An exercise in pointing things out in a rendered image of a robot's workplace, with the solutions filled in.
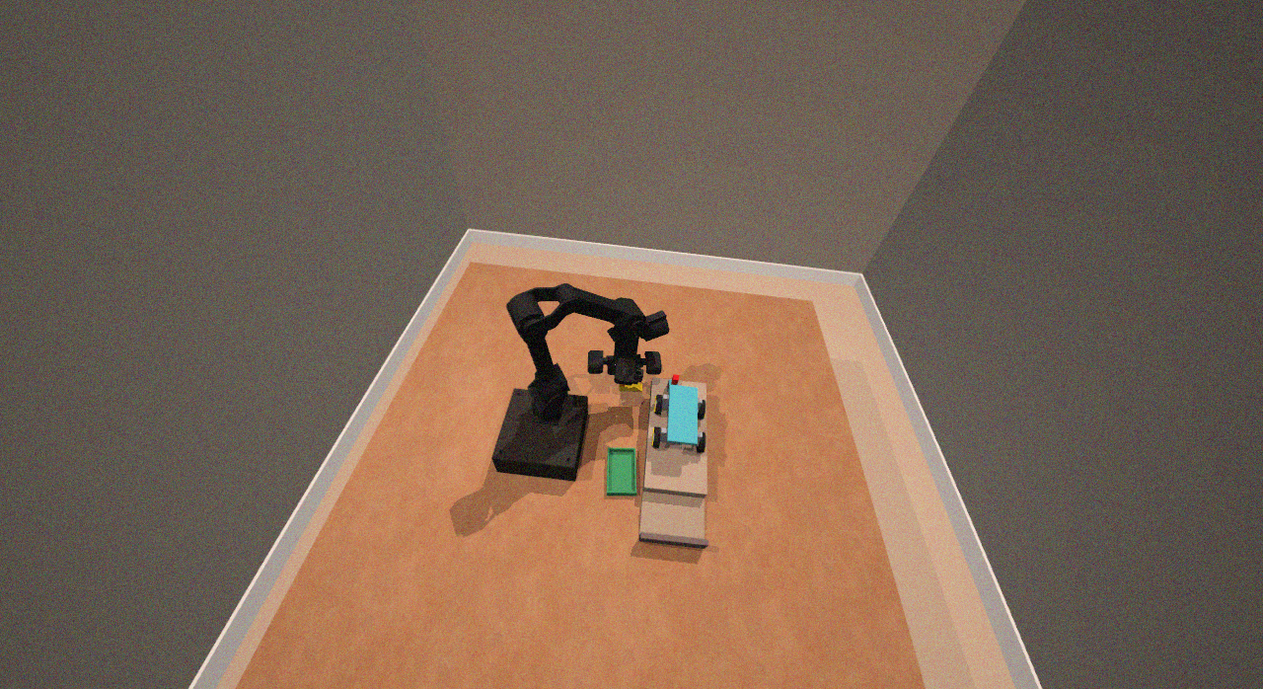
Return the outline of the green tray floor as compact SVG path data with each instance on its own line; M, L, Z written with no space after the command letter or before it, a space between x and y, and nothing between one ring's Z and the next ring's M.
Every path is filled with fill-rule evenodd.
M609 491L634 492L634 452L609 452Z

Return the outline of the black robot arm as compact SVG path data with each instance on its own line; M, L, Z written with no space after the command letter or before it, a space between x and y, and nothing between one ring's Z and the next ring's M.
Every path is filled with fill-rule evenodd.
M552 314L543 315L538 302L558 302L560 305L554 308ZM567 386L567 380L565 380L558 362L554 363L551 358L546 336L565 319L565 315L581 314L592 317L592 319L613 322L614 328L610 328L608 334L613 337L621 352L635 351L639 337L648 342L648 339L657 339L669 333L667 315L663 310L644 315L640 308L637 308L634 299L597 297L597 294L568 283L524 290L509 299L506 310L517 333L530 351L537 370L534 380L527 387L532 398L532 421L552 427L557 427L556 421L562 418L562 403L571 389ZM619 356L620 358L615 358L615 366L618 366L615 384L632 386L632 384L642 382L643 368L637 366L637 356Z

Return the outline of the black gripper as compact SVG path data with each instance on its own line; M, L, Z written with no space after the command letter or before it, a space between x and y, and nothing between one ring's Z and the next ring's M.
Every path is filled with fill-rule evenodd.
M624 357L632 357L634 355L637 356L637 366L640 366L640 368L643 368L643 365L645 365L645 374L650 375L661 374L662 365L661 365L661 355L658 351L645 351L644 353L645 358L640 358L640 355L637 355L637 350L632 352L621 352L618 350L616 344L614 355L606 355L606 357L602 357L602 350L589 351L589 374L602 374L602 363L606 363L608 374L615 375L615 371L618 371L618 366L615 366L615 358L620 358L619 355L624 355Z

